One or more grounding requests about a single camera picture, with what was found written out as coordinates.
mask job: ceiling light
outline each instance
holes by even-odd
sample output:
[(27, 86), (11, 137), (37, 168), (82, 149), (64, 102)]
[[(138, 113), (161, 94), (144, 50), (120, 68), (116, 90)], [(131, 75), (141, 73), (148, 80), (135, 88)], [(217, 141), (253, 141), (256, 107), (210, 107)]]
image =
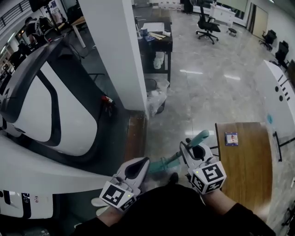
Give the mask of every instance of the ceiling light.
[(235, 80), (241, 80), (240, 77), (238, 76), (229, 76), (229, 75), (224, 75), (224, 77), (228, 78), (228, 79), (235, 79)]
[(2, 54), (4, 52), (5, 48), (6, 48), (6, 46), (4, 46), (4, 48), (1, 50), (0, 54)]
[(14, 36), (14, 34), (15, 34), (15, 32), (10, 36), (10, 38), (9, 38), (9, 40), (7, 42), (9, 42), (12, 39), (12, 37)]
[(186, 71), (186, 70), (179, 70), (180, 72), (185, 72), (188, 74), (197, 74), (197, 75), (202, 75), (203, 72), (197, 72), (197, 71)]

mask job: person's hand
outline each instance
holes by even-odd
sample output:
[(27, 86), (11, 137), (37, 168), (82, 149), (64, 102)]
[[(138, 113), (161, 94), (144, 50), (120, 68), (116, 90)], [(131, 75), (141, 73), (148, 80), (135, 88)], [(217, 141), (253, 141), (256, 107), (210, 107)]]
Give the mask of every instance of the person's hand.
[(212, 208), (217, 214), (220, 215), (226, 214), (236, 204), (235, 201), (230, 199), (219, 189), (202, 195), (202, 199), (207, 206)]
[(123, 217), (123, 212), (120, 212), (113, 206), (110, 206), (105, 212), (103, 212), (97, 218), (102, 221), (105, 225), (111, 226), (115, 223), (118, 223), (119, 220)]

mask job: office chair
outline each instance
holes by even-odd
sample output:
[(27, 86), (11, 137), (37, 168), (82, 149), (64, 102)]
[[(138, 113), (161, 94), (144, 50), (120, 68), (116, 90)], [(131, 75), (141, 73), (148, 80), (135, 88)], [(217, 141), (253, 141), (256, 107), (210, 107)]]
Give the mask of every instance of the office chair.
[(265, 33), (266, 33), (266, 32), (263, 31), (263, 35), (262, 35), (262, 37), (263, 37), (264, 41), (259, 40), (259, 42), (260, 42), (260, 44), (265, 45), (265, 46), (267, 47), (267, 49), (268, 49), (269, 51), (271, 51), (271, 50), (272, 50), (272, 46), (271, 46), (271, 44), (273, 44), (273, 42), (274, 42), (275, 39), (277, 38), (277, 34), (276, 34), (276, 32), (273, 31), (273, 30), (269, 30), (269, 31), (267, 32), (267, 35), (265, 35)]
[(289, 52), (289, 45), (286, 41), (280, 42), (279, 46), (278, 46), (278, 51), (276, 52), (276, 59), (277, 62), (275, 61), (270, 61), (273, 64), (279, 66), (279, 67), (283, 67), (284, 69), (288, 69), (288, 64), (290, 64), (290, 62), (287, 60), (287, 62), (285, 62), (286, 56)]
[(199, 34), (199, 33), (202, 34), (199, 36), (199, 39), (207, 36), (209, 39), (211, 39), (212, 44), (215, 44), (212, 37), (216, 38), (217, 41), (219, 39), (216, 36), (212, 35), (212, 32), (213, 31), (220, 32), (220, 29), (218, 27), (219, 24), (210, 22), (212, 19), (215, 19), (212, 17), (209, 17), (208, 21), (206, 21), (206, 17), (204, 14), (204, 8), (203, 8), (203, 1), (200, 2), (200, 9), (201, 9), (201, 14), (200, 14), (200, 20), (198, 22), (198, 26), (201, 30), (206, 30), (206, 32), (196, 31), (196, 34)]

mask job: person's arm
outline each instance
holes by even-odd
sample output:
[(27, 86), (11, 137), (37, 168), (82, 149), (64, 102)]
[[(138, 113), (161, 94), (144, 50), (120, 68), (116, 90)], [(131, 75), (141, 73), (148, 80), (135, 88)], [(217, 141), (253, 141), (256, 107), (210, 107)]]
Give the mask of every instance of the person's arm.
[(115, 223), (118, 223), (119, 220), (123, 217), (123, 213), (117, 210), (116, 208), (110, 206), (105, 212), (103, 212), (97, 218), (103, 222), (108, 227), (112, 226)]
[(105, 233), (110, 230), (110, 226), (118, 223), (122, 216), (122, 212), (110, 206), (100, 216), (76, 226), (75, 232), (71, 236), (97, 235), (97, 232), (102, 230)]
[(29, 35), (29, 41), (30, 41), (30, 43), (34, 43), (34, 37), (32, 36), (32, 35)]
[(219, 189), (202, 196), (204, 203), (213, 209), (217, 214), (226, 214), (236, 202), (226, 196)]
[(276, 234), (258, 216), (239, 203), (227, 197), (220, 190), (202, 196), (204, 203), (217, 214), (222, 215), (222, 224), (238, 235), (248, 232), (254, 236)]

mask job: plastic bag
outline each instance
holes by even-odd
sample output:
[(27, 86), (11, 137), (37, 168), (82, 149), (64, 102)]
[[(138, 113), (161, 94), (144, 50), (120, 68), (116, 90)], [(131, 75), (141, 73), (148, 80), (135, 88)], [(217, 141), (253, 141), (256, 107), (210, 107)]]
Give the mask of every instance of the plastic bag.
[(156, 80), (157, 88), (147, 93), (147, 108), (154, 116), (167, 98), (168, 80)]

